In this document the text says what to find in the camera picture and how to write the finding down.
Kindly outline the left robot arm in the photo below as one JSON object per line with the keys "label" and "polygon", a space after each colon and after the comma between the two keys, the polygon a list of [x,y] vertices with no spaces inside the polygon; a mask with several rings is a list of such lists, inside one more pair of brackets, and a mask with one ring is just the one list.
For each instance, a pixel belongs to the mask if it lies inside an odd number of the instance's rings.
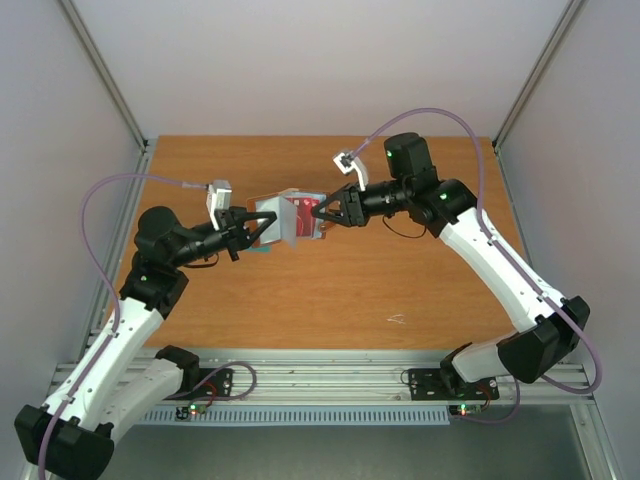
{"label": "left robot arm", "polygon": [[215,221],[184,227],[165,206],[146,210],[134,237],[137,252],[114,310],[63,384],[40,407],[24,406],[14,421],[26,459],[41,478],[97,479],[116,444],[151,408],[201,386],[199,358],[161,349],[123,388],[117,386],[147,339],[168,318],[187,284],[184,267],[226,251],[232,260],[257,242],[276,213],[229,207]]}

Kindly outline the red credit card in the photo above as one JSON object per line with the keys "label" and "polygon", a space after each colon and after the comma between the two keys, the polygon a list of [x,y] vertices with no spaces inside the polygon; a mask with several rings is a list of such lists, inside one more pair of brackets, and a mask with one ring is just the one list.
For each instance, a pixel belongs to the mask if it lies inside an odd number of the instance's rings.
{"label": "red credit card", "polygon": [[299,238],[313,238],[316,219],[311,210],[320,203],[320,200],[313,197],[294,197],[291,203],[296,207],[296,235]]}

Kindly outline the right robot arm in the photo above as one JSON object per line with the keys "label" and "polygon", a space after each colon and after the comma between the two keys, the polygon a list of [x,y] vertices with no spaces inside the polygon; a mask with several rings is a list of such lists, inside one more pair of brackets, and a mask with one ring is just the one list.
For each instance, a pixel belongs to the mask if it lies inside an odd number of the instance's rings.
{"label": "right robot arm", "polygon": [[540,379],[578,346],[590,308],[546,283],[505,241],[471,190],[457,179],[441,180],[426,140],[403,133],[384,143],[390,180],[371,184],[366,167],[350,152],[333,162],[349,183],[313,207],[314,218],[344,227],[364,227],[374,216],[398,212],[423,226],[458,254],[507,313],[513,333],[467,343],[440,363],[444,390],[463,396],[476,382],[510,375],[527,384]]}

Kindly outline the teal credit card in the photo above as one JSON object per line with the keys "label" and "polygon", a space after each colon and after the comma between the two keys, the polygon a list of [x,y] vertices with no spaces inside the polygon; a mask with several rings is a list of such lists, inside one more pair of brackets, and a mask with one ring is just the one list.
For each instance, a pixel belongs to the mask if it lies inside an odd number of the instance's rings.
{"label": "teal credit card", "polygon": [[269,253],[269,252],[271,252],[271,250],[272,250],[272,248],[269,245],[269,246],[262,246],[262,247],[251,247],[247,251],[252,252],[252,253]]}

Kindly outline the brown leather card holder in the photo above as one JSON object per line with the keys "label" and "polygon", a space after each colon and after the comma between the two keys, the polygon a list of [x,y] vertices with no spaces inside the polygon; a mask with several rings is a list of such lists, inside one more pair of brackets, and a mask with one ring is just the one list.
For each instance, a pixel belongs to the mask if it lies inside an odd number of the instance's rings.
{"label": "brown leather card holder", "polygon": [[324,240],[327,232],[333,227],[323,228],[316,219],[316,231],[313,238],[299,238],[296,235],[296,207],[291,203],[294,197],[313,197],[322,201],[327,194],[320,191],[300,190],[289,188],[277,193],[253,197],[247,200],[247,209],[250,212],[273,211],[277,214],[277,220],[260,237],[260,242],[253,247],[274,246],[284,243],[290,248],[295,248],[300,241]]}

